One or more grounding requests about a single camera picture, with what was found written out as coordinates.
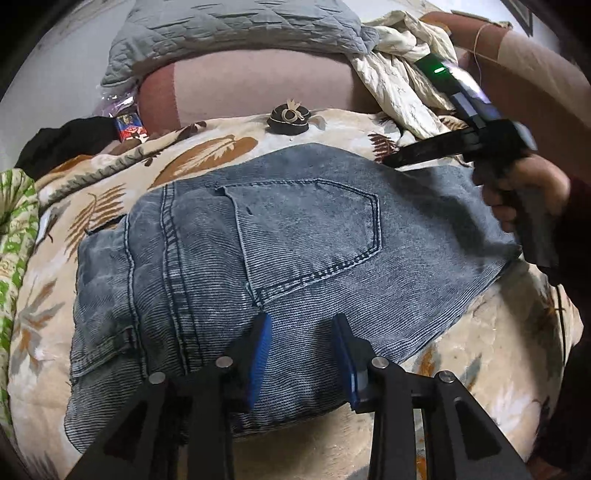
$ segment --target maroon sleeve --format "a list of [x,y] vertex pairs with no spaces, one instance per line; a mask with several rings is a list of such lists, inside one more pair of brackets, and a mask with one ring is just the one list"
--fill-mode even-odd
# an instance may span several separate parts
[[558,270],[547,273],[552,283],[562,283],[585,325],[589,323],[591,314],[590,235],[591,187],[573,179],[569,203],[554,233]]
[[590,233],[591,187],[573,179],[569,204],[554,235],[559,266],[556,271],[546,273],[552,284],[562,283],[579,309],[585,328],[582,341],[570,354],[556,410],[537,447],[538,455],[565,471],[588,463],[586,457],[591,447]]

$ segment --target denim fabric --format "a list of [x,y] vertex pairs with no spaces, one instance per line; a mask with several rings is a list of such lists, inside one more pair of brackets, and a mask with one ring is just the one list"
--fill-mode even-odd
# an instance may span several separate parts
[[271,352],[235,431],[341,405],[332,316],[400,362],[518,255],[469,175],[307,144],[143,195],[78,251],[70,441],[87,448],[151,372],[214,361],[259,308],[273,318]]

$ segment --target crumpled fabric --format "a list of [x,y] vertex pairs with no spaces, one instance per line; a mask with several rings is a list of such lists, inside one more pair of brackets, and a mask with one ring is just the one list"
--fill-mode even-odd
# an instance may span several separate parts
[[431,52],[457,65],[445,30],[404,11],[366,25],[376,28],[379,42],[373,52],[349,55],[349,61],[382,110],[420,139],[449,131],[428,107],[453,110],[453,105],[414,65]]
[[39,228],[39,201],[33,180],[13,168],[0,173],[0,428],[14,431],[8,407],[8,358],[18,292]]

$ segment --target small decorative object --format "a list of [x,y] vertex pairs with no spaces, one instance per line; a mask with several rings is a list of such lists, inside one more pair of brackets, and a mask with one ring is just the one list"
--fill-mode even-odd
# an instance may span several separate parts
[[296,103],[295,100],[288,100],[287,103],[273,110],[267,124],[273,133],[299,135],[309,129],[310,115],[311,113],[306,107]]
[[130,138],[139,138],[144,143],[148,139],[148,132],[136,112],[127,112],[115,117],[119,140],[124,142]]

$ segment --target back pocket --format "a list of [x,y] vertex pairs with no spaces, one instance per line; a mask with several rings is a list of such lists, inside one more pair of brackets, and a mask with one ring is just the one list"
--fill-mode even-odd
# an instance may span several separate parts
[[324,179],[220,189],[233,201],[249,288],[259,304],[334,277],[382,248],[373,193]]

